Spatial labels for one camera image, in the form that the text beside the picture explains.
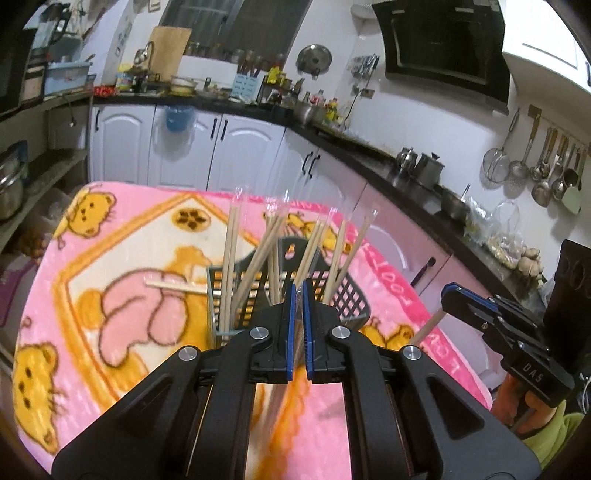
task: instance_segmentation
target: pink tablecloth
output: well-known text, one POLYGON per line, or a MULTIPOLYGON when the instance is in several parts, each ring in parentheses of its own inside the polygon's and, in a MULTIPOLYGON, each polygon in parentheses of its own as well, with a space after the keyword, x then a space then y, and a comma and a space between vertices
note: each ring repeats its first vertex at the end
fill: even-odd
MULTIPOLYGON (((206 296, 149 288, 144 278, 204 283, 207 267, 222 262, 229 205, 224 194, 122 183, 91 184, 76 197, 35 278, 15 354, 20 436, 48 471, 64 445, 179 346, 207 348, 206 296), (165 318, 173 326, 162 328, 165 318)), ((322 209, 294 202, 286 233, 309 231, 322 209)), ((263 212, 262 199, 248 202, 237 258, 258 244, 263 212)), ((340 218, 333 221, 335 231, 340 218)), ((347 241, 355 236, 350 226, 347 241)), ((323 248, 328 263, 332 240, 329 232, 323 248)), ((429 318, 414 290, 367 242, 349 273, 371 306, 363 332, 375 344, 398 349, 429 318)), ((487 389, 441 331, 422 347, 490 407, 487 389)), ((255 423, 270 388, 259 387, 255 423)), ((299 373, 288 389, 269 453, 251 446, 247 477, 350 478, 341 387, 311 385, 299 373)))

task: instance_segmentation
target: cutting board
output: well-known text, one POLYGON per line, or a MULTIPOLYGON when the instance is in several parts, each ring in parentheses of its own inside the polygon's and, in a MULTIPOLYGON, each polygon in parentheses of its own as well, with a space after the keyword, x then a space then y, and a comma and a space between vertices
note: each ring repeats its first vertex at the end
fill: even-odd
POLYGON ((160 74, 162 82, 169 82, 170 77, 177 74, 190 36, 190 28, 154 27, 152 30, 150 41, 154 42, 154 54, 151 70, 160 74))

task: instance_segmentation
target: blue bucket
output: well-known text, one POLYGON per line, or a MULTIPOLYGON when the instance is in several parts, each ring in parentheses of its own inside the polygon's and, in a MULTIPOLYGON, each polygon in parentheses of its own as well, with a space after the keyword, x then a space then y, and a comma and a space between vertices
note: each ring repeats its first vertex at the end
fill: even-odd
POLYGON ((166 128, 169 132, 178 134, 187 129, 189 120, 193 115, 192 106, 168 106, 166 107, 166 128))

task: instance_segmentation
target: green sleeve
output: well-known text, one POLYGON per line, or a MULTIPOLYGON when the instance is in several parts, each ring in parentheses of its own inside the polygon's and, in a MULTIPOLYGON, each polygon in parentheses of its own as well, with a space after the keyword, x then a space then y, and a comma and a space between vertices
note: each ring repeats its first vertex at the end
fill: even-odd
POLYGON ((552 461, 583 420, 582 413, 564 415, 565 408, 564 401, 545 428, 523 441, 535 453, 542 468, 552 461))

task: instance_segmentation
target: black range hood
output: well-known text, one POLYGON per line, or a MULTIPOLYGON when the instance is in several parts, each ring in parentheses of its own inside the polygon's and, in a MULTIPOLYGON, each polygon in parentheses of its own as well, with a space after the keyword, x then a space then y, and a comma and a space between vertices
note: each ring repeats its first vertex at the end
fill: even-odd
POLYGON ((387 77, 442 82, 449 92, 508 113, 505 21, 497 0, 391 0, 374 4, 374 11, 387 77))

